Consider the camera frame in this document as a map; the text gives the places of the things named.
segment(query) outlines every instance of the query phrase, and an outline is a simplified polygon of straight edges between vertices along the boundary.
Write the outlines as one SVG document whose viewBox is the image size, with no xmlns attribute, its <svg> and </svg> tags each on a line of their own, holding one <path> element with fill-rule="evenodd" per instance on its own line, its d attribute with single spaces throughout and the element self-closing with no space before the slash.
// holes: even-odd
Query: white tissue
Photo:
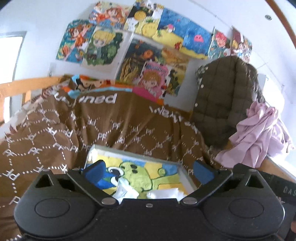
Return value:
<svg viewBox="0 0 296 241">
<path fill-rule="evenodd" d="M 137 198 L 139 193 L 129 185 L 128 181 L 121 177 L 118 179 L 118 186 L 116 193 L 113 194 L 113 197 L 116 198 L 119 204 L 124 198 Z"/>
<path fill-rule="evenodd" d="M 184 197 L 186 197 L 186 195 L 184 195 L 184 192 L 179 191 L 178 188 L 152 190 L 147 193 L 147 198 L 149 199 L 176 198 L 178 201 L 180 201 Z"/>
</svg>

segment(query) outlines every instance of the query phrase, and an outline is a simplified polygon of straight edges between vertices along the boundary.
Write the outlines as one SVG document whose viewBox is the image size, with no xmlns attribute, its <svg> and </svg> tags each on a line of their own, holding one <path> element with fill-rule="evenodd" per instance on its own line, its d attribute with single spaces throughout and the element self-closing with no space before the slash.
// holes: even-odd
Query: ceiling light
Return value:
<svg viewBox="0 0 296 241">
<path fill-rule="evenodd" d="M 265 18 L 270 21 L 272 19 L 272 17 L 270 15 L 265 15 Z"/>
</svg>

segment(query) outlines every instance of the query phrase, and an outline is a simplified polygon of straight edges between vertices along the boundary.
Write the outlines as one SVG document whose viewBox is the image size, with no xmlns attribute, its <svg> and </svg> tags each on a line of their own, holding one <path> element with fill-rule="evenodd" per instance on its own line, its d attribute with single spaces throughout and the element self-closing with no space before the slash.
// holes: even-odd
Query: blue background drawing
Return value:
<svg viewBox="0 0 296 241">
<path fill-rule="evenodd" d="M 203 38 L 203 42 L 194 41 L 194 37 L 196 35 L 201 35 Z M 186 47 L 189 50 L 193 50 L 197 54 L 204 54 L 205 56 L 207 56 L 211 40 L 211 33 L 209 33 L 198 24 L 190 21 L 183 41 L 183 47 Z"/>
<path fill-rule="evenodd" d="M 189 21 L 189 18 L 165 8 L 161 15 L 157 29 L 164 29 L 165 26 L 172 24 L 175 27 L 173 33 L 184 38 Z"/>
</svg>

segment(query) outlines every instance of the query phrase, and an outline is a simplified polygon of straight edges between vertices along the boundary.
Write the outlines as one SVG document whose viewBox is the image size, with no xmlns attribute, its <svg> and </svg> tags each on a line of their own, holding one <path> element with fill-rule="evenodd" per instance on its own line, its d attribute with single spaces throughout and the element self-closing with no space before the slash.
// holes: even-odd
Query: anime character drawing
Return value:
<svg viewBox="0 0 296 241">
<path fill-rule="evenodd" d="M 158 62 L 160 58 L 160 49 L 134 38 L 128 48 L 116 81 L 137 85 L 146 61 Z"/>
<path fill-rule="evenodd" d="M 123 29 L 131 7 L 99 1 L 89 16 L 89 22 L 104 27 Z"/>
<path fill-rule="evenodd" d="M 157 31 L 163 6 L 150 1 L 136 2 L 127 18 L 124 29 L 151 38 Z"/>
<path fill-rule="evenodd" d="M 208 57 L 218 59 L 230 55 L 230 39 L 222 32 L 214 30 Z"/>
<path fill-rule="evenodd" d="M 86 20 L 75 20 L 69 23 L 56 59 L 81 63 L 94 29 L 95 25 Z"/>
<path fill-rule="evenodd" d="M 169 82 L 168 67 L 148 61 L 142 69 L 138 85 L 143 86 L 155 98 L 162 99 Z"/>
<path fill-rule="evenodd" d="M 111 28 L 96 27 L 84 58 L 88 65 L 110 64 L 117 55 L 123 34 Z"/>
<path fill-rule="evenodd" d="M 252 53 L 252 43 L 239 31 L 233 28 L 233 41 L 231 55 L 236 55 L 246 63 L 249 63 Z"/>
</svg>

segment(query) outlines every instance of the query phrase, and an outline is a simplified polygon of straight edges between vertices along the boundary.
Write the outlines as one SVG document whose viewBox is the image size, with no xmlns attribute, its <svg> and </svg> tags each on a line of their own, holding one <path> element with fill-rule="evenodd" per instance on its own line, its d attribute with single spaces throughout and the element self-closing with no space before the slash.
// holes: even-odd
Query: brown blanket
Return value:
<svg viewBox="0 0 296 241">
<path fill-rule="evenodd" d="M 93 144 L 183 163 L 200 186 L 193 162 L 203 157 L 203 138 L 175 109 L 121 90 L 42 97 L 0 145 L 0 240 L 20 238 L 13 210 L 38 173 L 83 167 Z"/>
</svg>

